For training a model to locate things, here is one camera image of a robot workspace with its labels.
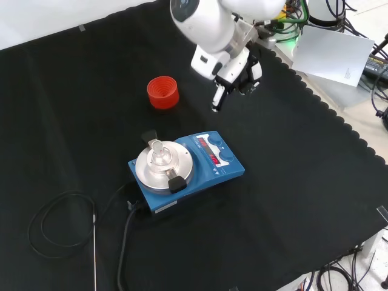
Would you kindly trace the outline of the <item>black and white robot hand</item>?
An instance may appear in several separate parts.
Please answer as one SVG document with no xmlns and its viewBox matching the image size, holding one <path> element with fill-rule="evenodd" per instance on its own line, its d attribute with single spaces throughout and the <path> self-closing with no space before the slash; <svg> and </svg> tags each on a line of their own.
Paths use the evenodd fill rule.
<svg viewBox="0 0 388 291">
<path fill-rule="evenodd" d="M 227 63 L 216 75 L 216 93 L 212 100 L 212 110 L 218 112 L 227 95 L 239 92 L 242 95 L 252 93 L 260 84 L 263 75 L 261 64 L 246 47 Z"/>
</svg>

